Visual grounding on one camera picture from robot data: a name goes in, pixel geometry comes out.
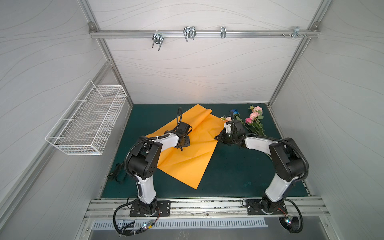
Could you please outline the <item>blue fake flower stem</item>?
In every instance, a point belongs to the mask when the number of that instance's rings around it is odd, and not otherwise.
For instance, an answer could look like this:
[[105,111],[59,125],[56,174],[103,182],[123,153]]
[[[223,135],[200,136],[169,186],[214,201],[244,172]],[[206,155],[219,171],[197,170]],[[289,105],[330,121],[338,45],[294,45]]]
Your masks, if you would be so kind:
[[230,117],[232,119],[232,122],[239,121],[240,123],[244,124],[244,121],[241,119],[241,116],[237,109],[230,110]]

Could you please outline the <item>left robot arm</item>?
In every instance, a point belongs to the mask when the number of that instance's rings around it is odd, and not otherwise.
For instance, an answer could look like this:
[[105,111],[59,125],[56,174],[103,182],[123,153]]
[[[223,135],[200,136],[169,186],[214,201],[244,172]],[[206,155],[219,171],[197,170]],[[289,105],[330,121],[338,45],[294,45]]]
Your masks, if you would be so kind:
[[180,149],[190,146],[189,134],[193,127],[180,122],[170,131],[155,137],[142,136],[127,153],[123,168],[132,177],[138,189],[139,203],[153,209],[157,204],[157,193],[153,175],[158,167],[161,153],[168,149]]

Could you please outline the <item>peach fake flower stem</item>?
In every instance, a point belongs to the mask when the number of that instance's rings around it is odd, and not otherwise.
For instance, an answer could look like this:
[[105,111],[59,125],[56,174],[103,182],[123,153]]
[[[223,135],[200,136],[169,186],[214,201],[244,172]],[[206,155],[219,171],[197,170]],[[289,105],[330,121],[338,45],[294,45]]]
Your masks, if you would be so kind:
[[232,122],[232,117],[221,117],[220,119],[224,121],[224,123]]

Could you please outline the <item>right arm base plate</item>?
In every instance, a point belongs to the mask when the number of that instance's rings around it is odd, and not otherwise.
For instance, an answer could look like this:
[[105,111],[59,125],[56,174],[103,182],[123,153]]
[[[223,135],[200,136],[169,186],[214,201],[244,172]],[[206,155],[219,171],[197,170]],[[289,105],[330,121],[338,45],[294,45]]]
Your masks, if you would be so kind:
[[287,208],[283,200],[271,202],[268,198],[243,199],[242,205],[248,215],[284,215]]

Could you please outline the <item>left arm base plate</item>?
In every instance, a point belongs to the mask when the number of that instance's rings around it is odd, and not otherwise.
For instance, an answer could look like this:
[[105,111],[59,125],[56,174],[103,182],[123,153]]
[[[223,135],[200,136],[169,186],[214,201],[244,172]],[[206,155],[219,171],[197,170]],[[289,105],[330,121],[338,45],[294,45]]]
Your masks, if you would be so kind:
[[151,204],[145,204],[138,201],[131,205],[130,217],[169,217],[170,211],[170,201],[155,200]]

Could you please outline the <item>pink fake flower stem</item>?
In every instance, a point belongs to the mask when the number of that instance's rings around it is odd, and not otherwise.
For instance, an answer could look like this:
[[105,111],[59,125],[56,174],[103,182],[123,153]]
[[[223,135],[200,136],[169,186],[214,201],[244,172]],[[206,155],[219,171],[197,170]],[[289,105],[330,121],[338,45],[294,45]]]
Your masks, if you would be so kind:
[[250,106],[250,111],[249,117],[245,119],[245,124],[252,133],[252,136],[245,138],[245,145],[248,149],[262,152],[272,159],[269,148],[272,141],[266,138],[267,136],[261,123],[261,120],[264,118],[263,108],[260,106]]

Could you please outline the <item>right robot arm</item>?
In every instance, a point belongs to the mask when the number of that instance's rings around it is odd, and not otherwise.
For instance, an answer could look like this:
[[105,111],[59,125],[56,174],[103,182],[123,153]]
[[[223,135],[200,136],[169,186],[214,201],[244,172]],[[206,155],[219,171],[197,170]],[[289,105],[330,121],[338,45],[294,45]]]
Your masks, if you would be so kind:
[[272,213],[283,202],[290,187],[307,178],[309,163],[292,138],[276,139],[248,133],[239,120],[224,123],[223,130],[215,140],[263,152],[271,157],[275,175],[260,201],[267,214]]

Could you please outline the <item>orange wrapping paper sheet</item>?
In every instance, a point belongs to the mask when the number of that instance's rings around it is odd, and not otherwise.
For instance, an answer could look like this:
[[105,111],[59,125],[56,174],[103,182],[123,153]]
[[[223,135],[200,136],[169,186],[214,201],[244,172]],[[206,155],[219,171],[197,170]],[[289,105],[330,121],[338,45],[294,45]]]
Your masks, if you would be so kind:
[[189,134],[190,146],[182,151],[176,148],[163,151],[158,169],[197,189],[218,143],[215,137],[223,130],[225,121],[199,104],[183,113],[182,121],[193,128]]

